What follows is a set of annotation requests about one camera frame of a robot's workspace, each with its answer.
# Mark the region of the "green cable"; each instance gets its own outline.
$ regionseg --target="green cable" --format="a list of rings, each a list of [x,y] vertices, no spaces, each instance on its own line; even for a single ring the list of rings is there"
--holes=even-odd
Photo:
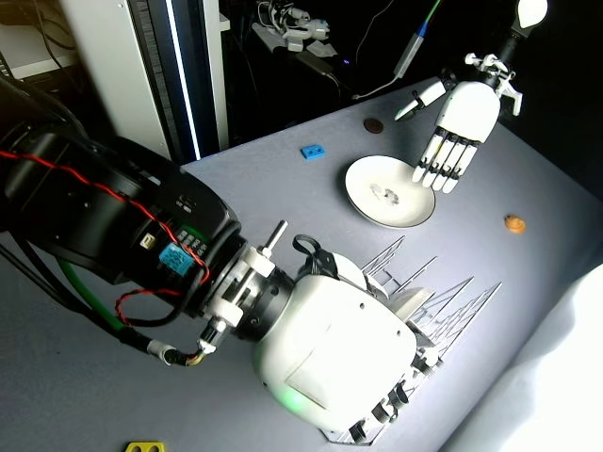
[[[427,19],[425,19],[425,24],[428,24],[429,21],[432,19],[433,14],[435,13],[435,10],[437,9],[437,7],[440,6],[440,2],[442,0],[436,0],[435,3],[432,6],[432,10],[430,11],[430,13],[427,15]]]
[[[98,313],[114,331],[125,328],[125,325],[123,325],[123,323],[84,285],[69,262],[59,258],[57,258],[57,262],[69,283],[94,312]]]

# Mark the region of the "red wire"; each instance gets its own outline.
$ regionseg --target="red wire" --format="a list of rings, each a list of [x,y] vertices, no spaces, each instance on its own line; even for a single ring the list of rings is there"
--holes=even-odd
[[[123,312],[122,312],[122,303],[124,301],[126,301],[127,299],[129,299],[130,297],[133,297],[133,296],[139,295],[139,294],[173,295],[175,297],[178,297],[178,296],[182,295],[180,292],[177,292],[175,290],[170,290],[170,289],[156,289],[156,290],[151,290],[151,289],[136,289],[136,290],[132,290],[131,292],[126,292],[121,297],[119,297],[117,299],[117,301],[115,301],[115,312],[117,314],[117,317],[125,325],[129,325],[130,322],[127,319],[127,317],[125,315],[123,315]]]
[[[104,191],[107,195],[112,196],[113,198],[115,198],[117,201],[119,202],[127,202],[131,205],[133,205],[134,207],[136,207],[140,212],[142,212],[145,216],[147,216],[148,218],[150,218],[152,221],[156,221],[159,226],[161,227],[161,229],[163,229],[165,231],[165,233],[168,235],[168,237],[170,238],[170,240],[178,245],[180,248],[182,248],[190,257],[192,257],[195,262],[197,264],[199,264],[200,266],[203,267],[204,269],[204,276],[201,279],[201,281],[199,282],[199,285],[205,283],[207,281],[207,279],[209,278],[209,268],[207,267],[207,265],[205,264],[205,262],[203,261],[203,259],[201,259],[197,253],[195,251],[193,251],[191,248],[182,245],[180,242],[178,242],[178,240],[176,239],[176,235],[173,233],[173,231],[171,230],[170,226],[168,226],[166,223],[164,223],[163,221],[160,221],[155,215],[153,215],[151,212],[149,212],[149,210],[144,207],[140,202],[134,201],[134,200],[130,200],[129,198],[125,198],[124,196],[116,193],[114,190],[112,190],[111,188],[109,188],[108,186],[105,186],[103,184],[99,184],[98,182],[91,182],[88,179],[86,179],[84,176],[82,176],[79,172],[77,172],[76,169],[73,169],[72,167],[68,167],[66,165],[57,165],[55,163],[49,162],[48,160],[44,160],[43,158],[39,158],[36,155],[31,155],[29,153],[8,153],[6,151],[0,151],[0,156],[1,157],[5,157],[5,158],[9,158],[11,160],[18,160],[18,159],[25,159],[25,160],[31,160],[33,162],[38,163],[39,165],[42,165],[46,168],[49,168],[50,170],[61,170],[61,171],[65,171],[70,173],[75,179],[77,179],[79,182],[81,182],[82,184],[86,185],[86,186],[94,186],[102,191]]]

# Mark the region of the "white plate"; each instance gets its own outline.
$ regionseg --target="white plate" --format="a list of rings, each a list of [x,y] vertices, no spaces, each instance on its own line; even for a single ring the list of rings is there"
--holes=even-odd
[[[411,180],[414,170],[384,155],[356,160],[346,173],[351,203],[382,226],[409,228],[422,223],[435,209],[435,194],[431,188]]]

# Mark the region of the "gray tabletop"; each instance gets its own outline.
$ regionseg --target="gray tabletop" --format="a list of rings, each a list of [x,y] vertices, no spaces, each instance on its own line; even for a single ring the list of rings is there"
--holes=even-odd
[[[471,297],[503,282],[446,365],[372,447],[379,451],[437,450],[603,241],[603,204],[500,125],[457,188],[438,194],[426,223],[394,231],[361,217],[347,200],[345,171],[371,154],[416,162],[440,104],[405,123],[392,116],[412,89],[428,83],[187,167],[230,203],[252,243],[263,243],[279,219],[289,220],[274,261],[290,273],[303,261],[290,247],[293,234],[313,235],[359,265],[404,234],[393,263],[402,279],[437,255],[420,285],[444,290],[475,276]],[[367,132],[367,117],[381,120],[383,133]],[[300,148],[316,143],[326,157],[305,161]],[[508,213],[527,221],[525,234],[507,232]],[[4,261],[0,272],[0,446],[114,452],[129,441],[158,439],[170,452],[350,450],[327,444],[270,398],[253,375],[252,345],[230,338],[199,367],[168,368],[62,311]],[[82,273],[107,305],[130,287]],[[166,306],[140,299],[128,309],[152,316]],[[185,348],[199,330],[198,322],[182,318],[153,335]]]

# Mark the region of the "qr code label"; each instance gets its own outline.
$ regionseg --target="qr code label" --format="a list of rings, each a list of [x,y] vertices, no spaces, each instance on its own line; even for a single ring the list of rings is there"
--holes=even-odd
[[[163,251],[161,251],[159,260],[180,276],[185,276],[194,262],[193,258],[190,257],[186,251],[173,243],[170,243]]]

